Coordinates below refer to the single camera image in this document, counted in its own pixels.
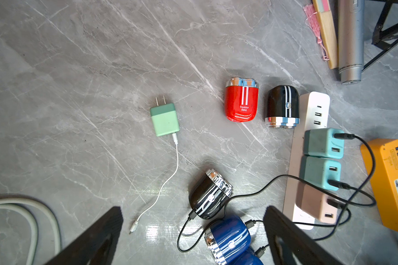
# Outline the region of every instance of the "gray cable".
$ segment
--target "gray cable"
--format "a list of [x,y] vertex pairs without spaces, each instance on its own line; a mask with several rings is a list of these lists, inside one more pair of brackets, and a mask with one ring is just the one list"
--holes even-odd
[[61,251],[61,234],[59,231],[58,221],[52,211],[42,203],[26,198],[5,198],[0,199],[0,204],[26,204],[35,207],[47,216],[52,225],[53,235],[55,237],[55,255]]
[[30,224],[31,243],[30,243],[30,249],[28,251],[26,265],[32,265],[32,263],[34,261],[34,255],[36,253],[37,241],[38,241],[38,228],[37,228],[37,222],[36,222],[35,218],[29,211],[22,208],[21,206],[15,205],[15,204],[0,204],[0,209],[15,211],[15,212],[21,214],[23,217],[25,217],[25,219]]

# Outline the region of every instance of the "black charging cable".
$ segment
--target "black charging cable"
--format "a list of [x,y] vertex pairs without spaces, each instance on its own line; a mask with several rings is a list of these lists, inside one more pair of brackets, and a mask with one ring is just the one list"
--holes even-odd
[[[315,241],[324,240],[324,239],[327,239],[327,238],[333,236],[333,234],[336,232],[336,230],[337,230],[337,228],[338,228],[339,226],[346,224],[346,223],[351,219],[351,211],[348,209],[348,205],[353,205],[353,206],[357,206],[357,207],[364,207],[364,208],[369,208],[369,207],[375,206],[375,205],[376,205],[376,200],[374,199],[374,197],[372,197],[370,194],[368,194],[368,193],[366,193],[366,192],[364,192],[364,191],[362,190],[362,188],[370,181],[370,179],[372,178],[372,176],[373,176],[373,174],[374,174],[374,171],[375,171],[375,169],[376,169],[376,159],[374,158],[374,154],[373,154],[373,151],[372,151],[371,147],[367,144],[367,142],[366,142],[365,140],[363,140],[361,137],[356,136],[356,135],[354,135],[354,134],[333,134],[333,137],[334,137],[334,138],[338,138],[338,139],[344,139],[344,140],[358,139],[358,140],[360,140],[360,141],[366,146],[366,148],[367,148],[368,151],[370,152],[370,156],[371,156],[371,160],[372,160],[372,168],[371,168],[371,171],[370,171],[370,173],[368,174],[367,178],[364,180],[363,183],[361,183],[361,185],[360,185],[358,188],[351,187],[350,185],[348,185],[348,184],[346,184],[346,183],[344,183],[344,182],[332,182],[332,183],[334,184],[333,186],[338,185],[339,188],[341,188],[341,189],[352,189],[352,190],[355,190],[355,192],[351,195],[351,197],[350,197],[349,199],[346,200],[346,199],[340,198],[340,197],[338,197],[338,196],[336,196],[336,195],[334,195],[334,194],[328,192],[327,190],[322,189],[322,188],[320,188],[320,187],[317,187],[317,186],[315,186],[315,185],[313,185],[313,184],[311,184],[311,183],[309,183],[309,182],[307,182],[307,181],[305,181],[305,180],[303,180],[303,179],[301,179],[301,178],[298,178],[298,177],[295,177],[295,176],[292,176],[292,175],[287,175],[287,174],[279,175],[279,176],[273,178],[272,180],[270,180],[270,182],[267,183],[267,185],[265,185],[262,189],[260,189],[259,191],[255,192],[255,193],[237,195],[237,196],[233,196],[233,197],[231,197],[230,199],[228,199],[228,200],[225,202],[224,206],[223,206],[223,207],[224,207],[224,215],[223,215],[223,217],[222,217],[222,218],[218,218],[218,219],[216,219],[216,220],[213,220],[211,223],[209,223],[209,224],[203,229],[201,235],[199,236],[199,238],[197,239],[197,241],[193,244],[193,246],[191,246],[190,248],[188,248],[188,249],[186,249],[186,250],[183,250],[183,249],[180,248],[180,237],[181,237],[181,234],[182,234],[183,230],[185,229],[187,223],[188,223],[190,220],[194,219],[194,217],[196,217],[196,213],[195,213],[194,211],[192,211],[192,212],[189,214],[189,217],[187,218],[186,223],[183,225],[183,228],[181,229],[180,234],[178,235],[178,239],[177,239],[177,248],[178,248],[178,250],[179,250],[180,252],[183,252],[183,253],[184,253],[184,252],[189,252],[189,251],[191,251],[194,247],[196,247],[196,245],[197,245],[197,244],[199,243],[199,241],[201,240],[202,236],[205,234],[206,229],[208,229],[208,228],[209,228],[211,225],[213,225],[215,222],[220,221],[220,220],[223,220],[223,218],[227,215],[227,205],[228,205],[228,203],[229,203],[231,200],[237,199],[237,198],[246,198],[246,197],[252,197],[252,196],[258,195],[258,194],[262,193],[266,188],[268,188],[271,184],[273,184],[276,180],[278,180],[278,179],[280,179],[280,178],[293,178],[293,179],[296,179],[296,180],[298,180],[298,181],[300,181],[300,182],[302,182],[302,183],[305,183],[305,184],[307,184],[307,185],[309,185],[309,186],[311,186],[311,187],[317,189],[318,191],[320,191],[320,192],[322,192],[322,193],[324,193],[324,194],[329,195],[331,198],[336,199],[336,200],[338,200],[338,201],[344,203],[344,204],[340,204],[338,201],[335,201],[335,200],[333,200],[333,199],[328,199],[328,203],[329,203],[329,204],[331,204],[332,206],[334,206],[334,207],[336,207],[336,208],[338,208],[338,209],[341,209],[341,212],[340,212],[340,214],[339,214],[339,216],[338,216],[338,218],[337,218],[337,220],[336,220],[336,223],[335,223],[334,225],[323,225],[323,224],[312,224],[312,223],[294,222],[295,224],[311,225],[311,226],[316,226],[316,227],[333,227],[332,231],[331,231],[327,236],[314,239]],[[360,204],[360,203],[353,202],[352,200],[355,198],[355,196],[356,196],[358,193],[361,193],[361,194],[365,195],[366,197],[370,198],[370,199],[372,200],[372,203],[370,203],[370,204]],[[343,216],[343,214],[344,214],[345,212],[348,213],[348,217],[347,217],[344,221],[340,222],[340,220],[341,220],[341,218],[342,218],[342,216]]]
[[[320,188],[320,187],[317,187],[317,186],[315,186],[315,185],[313,185],[313,184],[311,184],[311,183],[309,183],[309,182],[307,182],[307,181],[305,181],[305,180],[303,180],[303,179],[301,179],[301,178],[298,178],[298,177],[295,177],[295,176],[292,176],[292,175],[279,175],[279,176],[273,178],[267,185],[265,185],[262,189],[260,189],[259,191],[255,192],[255,193],[244,194],[244,195],[237,195],[237,196],[233,196],[233,197],[231,197],[230,199],[228,199],[228,200],[226,201],[225,205],[224,205],[224,216],[227,214],[227,205],[228,205],[228,203],[229,203],[231,200],[236,199],[236,198],[245,198],[245,197],[252,197],[252,196],[258,195],[258,194],[260,194],[261,192],[263,192],[266,188],[268,188],[271,184],[273,184],[277,179],[282,178],[282,177],[294,178],[294,179],[296,179],[296,180],[298,180],[298,181],[300,181],[300,182],[302,182],[302,183],[305,183],[305,184],[307,184],[307,185],[309,185],[309,186],[311,186],[311,187],[317,189],[317,190],[320,191],[320,192],[323,192],[324,194],[329,195],[330,197],[332,197],[332,198],[334,198],[334,199],[337,199],[337,200],[339,200],[339,201],[345,203],[344,206],[342,206],[342,207],[337,207],[338,209],[341,209],[341,212],[340,212],[340,214],[339,214],[339,216],[338,216],[338,218],[337,218],[337,220],[336,220],[336,223],[335,223],[334,225],[320,225],[320,224],[310,224],[310,223],[296,223],[296,224],[304,224],[304,225],[311,225],[311,226],[317,226],[317,227],[333,227],[333,230],[332,230],[327,236],[314,239],[315,241],[324,240],[324,239],[327,239],[327,238],[333,236],[333,234],[334,234],[335,231],[337,230],[338,226],[340,225],[340,220],[341,220],[343,214],[345,213],[345,211],[348,213],[348,217],[347,217],[347,219],[346,219],[345,221],[342,222],[342,224],[345,224],[345,223],[347,223],[347,222],[350,220],[351,212],[350,212],[350,210],[348,209],[348,205],[353,205],[353,206],[358,206],[358,207],[373,207],[373,206],[375,206],[375,205],[376,205],[376,200],[374,199],[374,197],[372,197],[370,194],[368,194],[368,193],[362,191],[362,188],[363,188],[363,187],[369,182],[369,180],[372,178],[372,176],[373,176],[373,174],[374,174],[374,171],[375,171],[375,169],[376,169],[376,159],[374,158],[374,154],[373,154],[373,151],[372,151],[371,147],[367,144],[367,142],[366,142],[365,140],[363,140],[361,137],[356,136],[356,135],[354,135],[354,134],[333,134],[333,137],[334,137],[334,138],[338,138],[338,139],[345,139],[345,140],[351,140],[351,139],[355,139],[355,138],[356,138],[356,139],[360,140],[360,141],[366,146],[366,148],[368,149],[368,151],[370,152],[370,156],[371,156],[371,160],[372,160],[372,168],[371,168],[371,171],[370,171],[370,173],[368,174],[367,178],[364,180],[363,183],[361,183],[361,185],[360,185],[358,188],[354,188],[354,187],[351,187],[351,186],[347,185],[346,183],[339,182],[339,183],[341,183],[341,184],[340,184],[340,187],[342,187],[342,188],[344,188],[344,189],[348,189],[348,188],[349,188],[349,189],[355,190],[355,192],[351,195],[351,197],[350,197],[349,199],[346,200],[346,199],[340,198],[340,197],[338,197],[338,196],[335,196],[334,194],[328,192],[327,190],[322,189],[322,188]],[[359,203],[353,202],[352,200],[355,198],[355,196],[356,196],[358,193],[361,193],[361,194],[367,196],[368,198],[370,198],[370,199],[372,200],[372,203],[370,203],[370,204],[359,204]]]
[[373,177],[373,174],[374,174],[374,172],[376,170],[376,159],[374,158],[373,151],[372,151],[371,147],[368,145],[368,143],[364,139],[362,139],[361,137],[359,137],[357,135],[354,135],[354,134],[333,134],[333,137],[337,138],[337,139],[344,139],[344,140],[351,140],[351,139],[354,139],[354,138],[360,140],[363,143],[363,145],[366,146],[368,152],[370,153],[372,166],[371,166],[370,173],[368,174],[366,179],[363,181],[363,183],[361,183],[361,185],[358,188],[355,189],[354,193],[351,195],[351,197],[349,197],[348,202],[345,203],[345,206],[340,211],[340,214],[339,214],[339,216],[338,216],[338,218],[336,220],[336,223],[335,223],[332,231],[325,237],[320,237],[320,238],[314,239],[315,241],[328,239],[329,237],[334,235],[334,233],[336,232],[337,228],[340,225],[340,219],[342,218],[342,216],[345,213],[345,211],[348,209],[348,204],[351,204],[350,201],[352,199],[354,199],[355,196],[362,191],[362,188],[370,181],[370,179]]
[[266,246],[260,247],[255,251],[255,256],[260,258],[262,257],[262,255],[264,255],[265,250],[267,249],[267,247],[269,247],[270,244],[267,244]]
[[201,240],[202,236],[205,234],[205,231],[206,231],[211,225],[215,224],[217,221],[223,220],[223,218],[225,217],[225,215],[224,215],[222,218],[218,218],[218,219],[215,219],[215,220],[213,220],[212,222],[210,222],[210,223],[203,229],[202,233],[200,234],[200,236],[199,236],[199,238],[196,240],[196,242],[193,244],[193,246],[189,247],[188,249],[181,249],[181,248],[180,248],[180,238],[181,238],[181,234],[183,233],[184,228],[186,228],[187,223],[190,222],[190,220],[193,220],[193,219],[196,217],[196,215],[197,215],[197,214],[195,213],[195,211],[191,211],[191,212],[189,213],[189,217],[187,217],[187,221],[184,223],[183,228],[181,228],[181,231],[180,231],[180,233],[178,234],[178,238],[177,238],[177,249],[178,249],[180,252],[185,253],[185,252],[191,251],[191,250],[192,250],[194,247],[196,247],[196,245],[199,243],[199,241]]

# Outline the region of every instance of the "orange power strip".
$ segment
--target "orange power strip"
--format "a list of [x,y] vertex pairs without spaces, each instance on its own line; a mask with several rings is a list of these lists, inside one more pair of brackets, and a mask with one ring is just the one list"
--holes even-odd
[[[382,223],[398,231],[398,140],[374,139],[368,144],[376,158],[376,171],[370,183]],[[367,173],[370,173],[370,153],[365,145],[360,149]]]

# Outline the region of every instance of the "pink power adapter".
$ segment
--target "pink power adapter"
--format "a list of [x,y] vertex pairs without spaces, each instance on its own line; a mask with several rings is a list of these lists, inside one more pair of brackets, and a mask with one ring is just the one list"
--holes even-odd
[[298,183],[296,205],[320,222],[333,224],[338,209],[328,204],[328,199],[335,200],[305,183]]

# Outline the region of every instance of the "power strip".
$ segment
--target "power strip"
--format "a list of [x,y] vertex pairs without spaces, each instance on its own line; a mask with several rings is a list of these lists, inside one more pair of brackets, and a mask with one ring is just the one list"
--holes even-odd
[[[382,224],[398,232],[398,139],[374,139],[368,144],[376,159],[376,171],[370,183]],[[360,149],[370,172],[370,153],[364,145]]]
[[[311,92],[299,97],[300,122],[293,132],[289,175],[299,177],[305,131],[327,127],[329,105],[330,97],[324,93]],[[296,206],[298,183],[296,179],[287,179],[283,214],[292,220],[292,222],[314,223],[315,219],[311,215]],[[313,226],[310,225],[298,225],[298,227],[305,230],[311,230],[313,228]]]

